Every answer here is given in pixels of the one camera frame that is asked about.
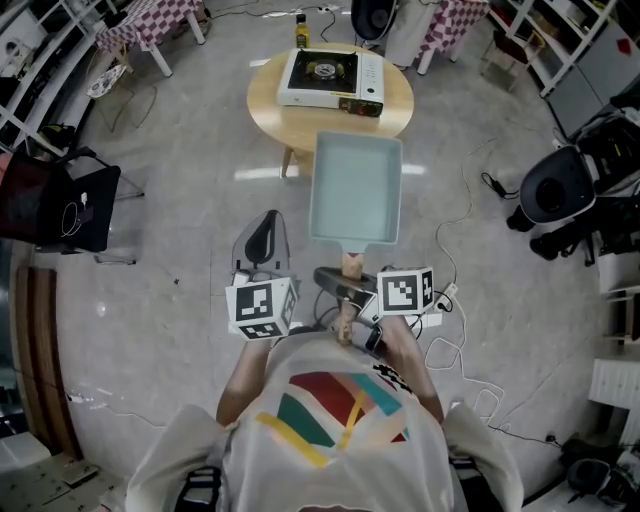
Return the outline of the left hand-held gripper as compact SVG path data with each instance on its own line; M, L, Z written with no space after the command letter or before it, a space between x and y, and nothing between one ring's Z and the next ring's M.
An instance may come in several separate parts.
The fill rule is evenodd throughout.
M225 288L228 330L245 341L286 337L299 301L299 281L259 266L289 269L289 244L283 215L268 210L242 231L233 245L231 285Z

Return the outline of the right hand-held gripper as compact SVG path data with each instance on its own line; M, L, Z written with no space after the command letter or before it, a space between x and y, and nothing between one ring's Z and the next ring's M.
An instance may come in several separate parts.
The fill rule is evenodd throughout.
M359 280L348 278L339 268L318 267L314 282L330 295L358 292L354 298L338 297L337 305L356 309L356 322L366 326L369 334L366 350L375 350L382 341L379 323L386 316L403 316L413 329L422 325L422 317L434 305L434 273L432 267L387 269L375 276L363 274Z

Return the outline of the light blue square pan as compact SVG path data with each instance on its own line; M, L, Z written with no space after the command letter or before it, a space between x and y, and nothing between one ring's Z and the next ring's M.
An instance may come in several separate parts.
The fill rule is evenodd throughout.
M309 234L340 245L338 276L357 283L369 245L398 239L402 143L396 138L321 131L317 135Z

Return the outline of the person's left forearm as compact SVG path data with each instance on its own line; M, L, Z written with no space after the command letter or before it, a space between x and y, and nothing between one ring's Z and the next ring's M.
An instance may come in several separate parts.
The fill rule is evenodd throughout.
M269 340L247 342L222 392L216 421L227 427L238 420L261 394L272 343Z

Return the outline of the person's right forearm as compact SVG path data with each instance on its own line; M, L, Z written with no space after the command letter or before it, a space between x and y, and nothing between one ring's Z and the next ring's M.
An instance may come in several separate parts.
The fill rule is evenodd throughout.
M421 348L403 316L385 316L381 320L386 360L406 382L421 405L438 423L444 411L435 385L424 364Z

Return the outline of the white power strip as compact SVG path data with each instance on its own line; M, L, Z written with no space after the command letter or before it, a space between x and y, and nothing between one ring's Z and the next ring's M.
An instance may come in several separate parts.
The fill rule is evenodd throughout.
M454 309L454 298L457 291L458 287L453 282L449 283L444 291L436 291L434 310L438 312L452 312Z

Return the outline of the round wooden table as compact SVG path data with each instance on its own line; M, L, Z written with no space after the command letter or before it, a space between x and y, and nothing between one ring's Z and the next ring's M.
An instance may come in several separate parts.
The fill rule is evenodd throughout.
M272 57L254 74L247 93L247 106L256 125L284 146L282 177L289 161L296 160L299 173L313 174L317 133L337 131L397 137L406 128L414 110L414 94L404 74L388 60L384 65L385 105L378 118L348 114L337 109L280 106L277 89L289 53Z

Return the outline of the black fabric chair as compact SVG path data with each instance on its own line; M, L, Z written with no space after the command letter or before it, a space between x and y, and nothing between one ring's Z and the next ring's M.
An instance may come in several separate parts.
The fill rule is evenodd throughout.
M115 203L145 195L119 167L88 147L52 161L12 153L0 167L0 238L103 265L137 263L107 252Z

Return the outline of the person's white printed shirt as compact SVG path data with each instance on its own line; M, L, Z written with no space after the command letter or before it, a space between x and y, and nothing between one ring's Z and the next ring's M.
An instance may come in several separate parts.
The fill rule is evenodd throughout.
M179 410L125 512L521 512L513 456L467 405L438 423L387 351L320 332L271 343L264 388L236 422Z

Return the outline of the black power adapter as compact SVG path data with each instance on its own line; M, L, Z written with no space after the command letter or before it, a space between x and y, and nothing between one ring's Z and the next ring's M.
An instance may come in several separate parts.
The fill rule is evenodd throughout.
M507 191L504 186L498 180L494 179L489 173L482 172L481 179L484 184L502 200L515 200L519 198L518 191Z

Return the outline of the brown wooden bench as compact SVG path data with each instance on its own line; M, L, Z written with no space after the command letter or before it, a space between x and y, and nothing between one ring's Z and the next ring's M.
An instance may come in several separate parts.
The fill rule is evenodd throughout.
M49 451L83 457L64 389L57 338L57 273L20 267L15 274L17 362L30 432Z

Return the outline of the checkered cloth table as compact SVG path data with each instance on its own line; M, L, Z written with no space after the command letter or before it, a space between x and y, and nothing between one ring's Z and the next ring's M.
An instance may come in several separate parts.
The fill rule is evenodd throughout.
M203 45L206 38L195 15L203 4L203 0L134 0L125 8L127 15L120 23L97 31L95 44L107 53L116 52L122 45L137 45L143 52L151 54L165 77L171 77L173 72L158 44L186 20L196 42Z
M442 0L420 45L417 73L424 76L439 52L456 62L468 33L490 10L489 0Z

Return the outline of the white open shelf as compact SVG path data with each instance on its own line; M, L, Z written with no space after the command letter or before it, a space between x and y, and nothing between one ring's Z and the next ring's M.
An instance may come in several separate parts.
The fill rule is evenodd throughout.
M90 98L83 76L118 0L0 0L0 151L35 145L41 129L77 128Z
M628 18L619 11L622 0L489 0L491 20L508 36L526 40L533 30L547 46L532 64L548 97L559 81L596 41L609 23L615 23L640 48L640 35L622 27Z

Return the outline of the white perforated board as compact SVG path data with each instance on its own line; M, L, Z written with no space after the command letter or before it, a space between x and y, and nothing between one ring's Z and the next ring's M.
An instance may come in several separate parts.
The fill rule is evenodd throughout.
M102 498L122 480L61 453L0 475L0 512L105 512Z

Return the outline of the grey cabinet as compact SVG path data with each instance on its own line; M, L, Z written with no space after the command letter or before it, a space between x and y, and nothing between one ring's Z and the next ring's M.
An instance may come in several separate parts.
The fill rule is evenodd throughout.
M615 23L559 81L547 97L565 137L572 138L594 117L613 111L610 99L640 84L640 48Z

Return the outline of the wooden frame chair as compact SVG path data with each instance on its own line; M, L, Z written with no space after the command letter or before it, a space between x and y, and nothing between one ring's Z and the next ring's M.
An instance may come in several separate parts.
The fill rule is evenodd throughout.
M505 70L505 73L511 78L511 83L507 89L508 92L511 92L521 75L532 66L534 60L546 46L545 39L536 30L533 30L526 40L516 36L510 37L506 33L495 30L492 41L481 58L485 63L481 69L481 75L484 76L489 71L489 68L494 65L493 56L497 52L509 56L511 58L511 66Z

